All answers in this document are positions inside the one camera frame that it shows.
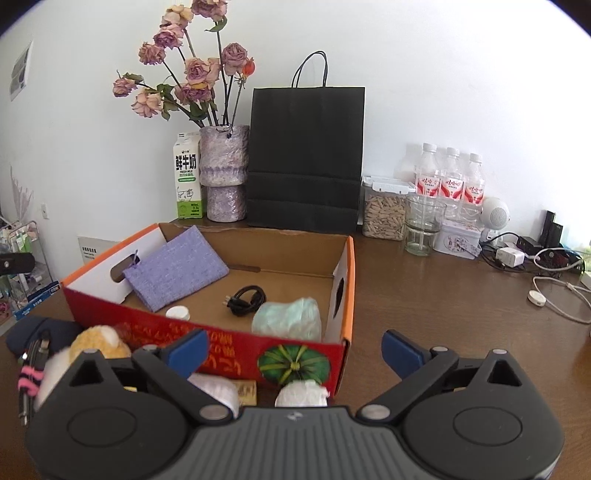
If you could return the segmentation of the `clear jar of seeds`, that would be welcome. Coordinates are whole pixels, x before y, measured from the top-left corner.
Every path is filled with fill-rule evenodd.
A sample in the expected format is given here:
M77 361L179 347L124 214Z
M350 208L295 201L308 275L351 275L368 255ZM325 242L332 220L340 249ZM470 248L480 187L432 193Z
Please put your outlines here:
M363 176L362 184L363 234L370 238L402 241L407 200L416 193L415 185L379 176Z

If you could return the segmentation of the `white green milk carton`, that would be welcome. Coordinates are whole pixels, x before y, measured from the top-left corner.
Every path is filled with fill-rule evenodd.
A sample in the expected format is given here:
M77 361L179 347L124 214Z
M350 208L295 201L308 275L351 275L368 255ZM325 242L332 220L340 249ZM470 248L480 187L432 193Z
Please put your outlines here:
M174 184L179 219L204 217L198 165L199 140L198 132L179 133L173 146Z

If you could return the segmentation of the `white round speaker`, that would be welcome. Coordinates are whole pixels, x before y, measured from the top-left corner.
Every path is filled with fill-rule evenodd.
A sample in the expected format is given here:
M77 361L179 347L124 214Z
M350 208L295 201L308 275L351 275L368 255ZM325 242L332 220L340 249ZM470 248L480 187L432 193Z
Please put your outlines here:
M485 228L499 231L509 223L508 207L498 197L486 197L482 203L480 220Z

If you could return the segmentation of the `purple fabric pouch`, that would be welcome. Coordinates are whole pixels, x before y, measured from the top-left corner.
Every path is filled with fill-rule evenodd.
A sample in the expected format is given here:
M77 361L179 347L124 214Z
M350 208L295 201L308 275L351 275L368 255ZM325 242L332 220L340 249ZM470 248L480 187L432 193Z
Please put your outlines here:
M221 280L228 265L192 226L123 271L136 296L151 312Z

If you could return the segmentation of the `crumpled white tissue on lid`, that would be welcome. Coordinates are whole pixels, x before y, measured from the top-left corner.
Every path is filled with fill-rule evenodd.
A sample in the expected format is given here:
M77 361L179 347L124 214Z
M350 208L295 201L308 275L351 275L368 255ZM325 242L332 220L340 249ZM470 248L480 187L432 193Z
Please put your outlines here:
M280 389L274 401L279 408L327 407L329 391L314 380L297 380Z

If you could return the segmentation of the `water bottle left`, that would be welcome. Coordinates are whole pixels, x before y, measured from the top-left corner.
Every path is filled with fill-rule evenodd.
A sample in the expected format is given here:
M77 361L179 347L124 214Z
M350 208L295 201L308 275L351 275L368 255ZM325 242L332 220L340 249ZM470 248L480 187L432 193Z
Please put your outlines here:
M423 144L422 154L415 166L415 185L418 195L430 198L439 196L441 178L436 154L436 145Z

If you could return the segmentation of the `clear glass cup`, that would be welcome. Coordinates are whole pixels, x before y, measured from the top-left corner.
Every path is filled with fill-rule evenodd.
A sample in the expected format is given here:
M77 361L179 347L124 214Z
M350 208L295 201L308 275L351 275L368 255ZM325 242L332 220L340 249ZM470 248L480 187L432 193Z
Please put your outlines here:
M442 228L447 206L437 198L414 195L406 202L405 250L415 256L431 254Z

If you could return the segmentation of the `dried pink roses bouquet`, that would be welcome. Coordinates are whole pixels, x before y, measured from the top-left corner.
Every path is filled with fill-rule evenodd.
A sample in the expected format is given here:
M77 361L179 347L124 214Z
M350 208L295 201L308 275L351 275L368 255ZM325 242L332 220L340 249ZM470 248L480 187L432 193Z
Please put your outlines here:
M207 32L215 36L216 55L200 58L195 53L188 27L195 18L211 21ZM116 98L134 97L132 111L142 118L165 120L182 113L200 128L235 125L245 84L256 72L256 61L238 42L223 45L221 31L228 25L228 2L192 1L174 4L161 16L152 39L138 49L144 66L162 66L166 78L150 85L140 74L119 73L111 92Z

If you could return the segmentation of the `white power adapter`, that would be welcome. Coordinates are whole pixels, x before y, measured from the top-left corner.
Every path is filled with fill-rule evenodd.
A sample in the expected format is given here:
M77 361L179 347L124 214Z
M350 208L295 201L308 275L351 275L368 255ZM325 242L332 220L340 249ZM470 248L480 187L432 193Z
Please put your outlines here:
M524 264L526 254L514 247L502 247L496 251L496 259L504 266L509 268L517 268Z

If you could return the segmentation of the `large white bottle cap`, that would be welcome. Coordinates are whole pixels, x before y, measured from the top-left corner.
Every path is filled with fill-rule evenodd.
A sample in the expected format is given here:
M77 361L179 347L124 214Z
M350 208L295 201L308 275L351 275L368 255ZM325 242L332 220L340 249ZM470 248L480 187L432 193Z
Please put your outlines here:
M182 305L176 305L170 307L166 310L165 316L167 318L175 319L175 320L182 320L182 321L189 321L190 320L190 312L187 307Z

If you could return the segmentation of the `water bottle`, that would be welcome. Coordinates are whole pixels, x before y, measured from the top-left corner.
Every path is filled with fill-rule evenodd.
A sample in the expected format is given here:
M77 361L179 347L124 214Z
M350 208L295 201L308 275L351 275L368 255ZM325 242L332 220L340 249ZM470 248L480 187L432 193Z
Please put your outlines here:
M460 165L460 152L448 147L446 157L440 170L441 201L446 205L446 218L454 220L459 213L459 207L464 191L464 175Z
M483 173L480 157L471 153L465 172L463 191L463 203L461 207L462 218L471 223L477 223L481 213L485 196L486 180Z
M430 198L439 196L441 178L436 154L436 145L423 144L422 154L415 166L415 185L418 195Z

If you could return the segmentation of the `dark navy soft case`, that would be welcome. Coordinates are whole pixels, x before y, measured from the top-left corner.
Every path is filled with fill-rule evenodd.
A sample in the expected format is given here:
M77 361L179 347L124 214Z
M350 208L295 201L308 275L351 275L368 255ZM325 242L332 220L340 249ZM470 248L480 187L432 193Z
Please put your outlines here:
M6 337L6 346L20 357L37 340L49 340L49 355L69 347L84 328L72 321L50 317L28 316L16 322Z

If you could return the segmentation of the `purple textured vase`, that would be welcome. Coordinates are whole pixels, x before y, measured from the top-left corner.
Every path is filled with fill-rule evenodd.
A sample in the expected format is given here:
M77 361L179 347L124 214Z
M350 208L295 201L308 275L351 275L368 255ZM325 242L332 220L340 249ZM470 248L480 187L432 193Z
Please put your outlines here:
M199 180L206 192L206 216L217 223L245 219L249 126L200 130Z

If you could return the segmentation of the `red orange cardboard box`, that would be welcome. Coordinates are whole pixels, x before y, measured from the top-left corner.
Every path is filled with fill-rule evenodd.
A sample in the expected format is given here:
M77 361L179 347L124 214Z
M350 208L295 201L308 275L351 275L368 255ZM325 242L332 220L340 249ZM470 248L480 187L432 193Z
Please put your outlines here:
M200 372L229 379L254 380L280 388L311 378L339 391L353 339L356 255L353 238L257 228L203 227L200 232L228 265L229 274L178 300L190 320L149 311L123 274L114 270L137 264L183 233L174 223L150 225L113 246L62 282L75 321L85 327L109 325L131 348L166 346L195 328L207 333L208 357ZM283 339L252 334L252 313L236 316L231 297L249 302L259 288L267 301L290 303L314 298L320 307L322 340Z

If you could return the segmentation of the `iridescent plastic bag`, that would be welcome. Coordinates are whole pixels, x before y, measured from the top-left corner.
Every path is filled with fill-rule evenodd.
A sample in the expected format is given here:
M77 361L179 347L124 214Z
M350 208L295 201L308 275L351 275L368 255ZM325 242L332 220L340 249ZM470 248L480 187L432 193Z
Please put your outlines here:
M322 340L322 318L314 298L266 302L252 318L252 334L302 341Z

